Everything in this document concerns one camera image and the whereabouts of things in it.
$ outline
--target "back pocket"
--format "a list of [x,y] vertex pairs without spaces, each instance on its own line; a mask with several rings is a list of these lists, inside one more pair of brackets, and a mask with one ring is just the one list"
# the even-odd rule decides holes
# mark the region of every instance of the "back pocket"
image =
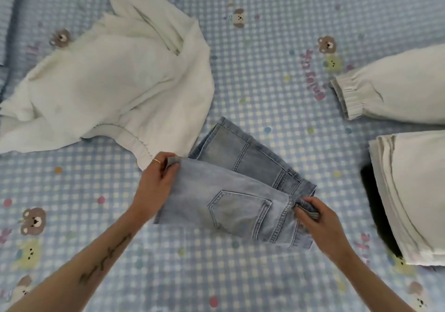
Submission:
[[271,206],[272,202],[266,198],[224,190],[208,205],[217,229],[254,241]]

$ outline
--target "tattoo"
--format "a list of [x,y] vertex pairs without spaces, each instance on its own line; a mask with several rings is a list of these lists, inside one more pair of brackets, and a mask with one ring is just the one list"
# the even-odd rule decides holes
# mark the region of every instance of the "tattoo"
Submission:
[[103,271],[105,269],[105,261],[109,258],[111,259],[113,257],[113,254],[115,252],[115,250],[120,247],[127,239],[131,238],[131,233],[129,233],[128,235],[124,236],[124,238],[122,238],[122,240],[115,246],[115,247],[108,247],[107,248],[107,255],[101,259],[99,264],[94,265],[94,267],[92,268],[92,270],[89,273],[82,273],[81,277],[79,278],[79,284],[84,284],[86,285],[86,283],[88,282],[88,280],[90,279],[90,277],[92,276],[92,274],[94,272],[97,271],[97,269],[100,266],[101,271]]

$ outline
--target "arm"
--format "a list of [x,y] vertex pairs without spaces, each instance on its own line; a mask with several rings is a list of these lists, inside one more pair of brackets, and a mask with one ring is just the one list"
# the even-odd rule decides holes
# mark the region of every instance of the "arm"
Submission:
[[320,250],[348,278],[371,312],[415,312],[357,256],[348,242],[337,214],[317,197],[307,197],[320,212],[313,221],[300,208],[294,209],[298,219],[307,227]]
[[8,312],[80,312],[141,227],[162,207],[179,165],[163,174],[171,153],[159,153],[142,173],[128,210],[89,246],[15,303]]

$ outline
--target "white garment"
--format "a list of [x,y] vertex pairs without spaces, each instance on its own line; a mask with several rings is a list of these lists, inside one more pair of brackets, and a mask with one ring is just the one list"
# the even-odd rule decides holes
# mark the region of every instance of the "white garment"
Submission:
[[379,136],[374,175],[408,264],[445,265],[445,130]]
[[332,81],[349,120],[445,124],[445,44],[388,56]]
[[161,150],[190,152],[214,93],[198,21],[166,0],[110,2],[117,16],[105,13],[46,57],[0,105],[0,153],[97,135],[130,150],[141,169]]

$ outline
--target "white sleeve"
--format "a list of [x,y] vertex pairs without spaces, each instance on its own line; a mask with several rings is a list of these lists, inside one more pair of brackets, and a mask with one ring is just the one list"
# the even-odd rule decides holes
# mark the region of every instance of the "white sleeve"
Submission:
[[349,120],[445,124],[445,44],[382,58],[332,81]]

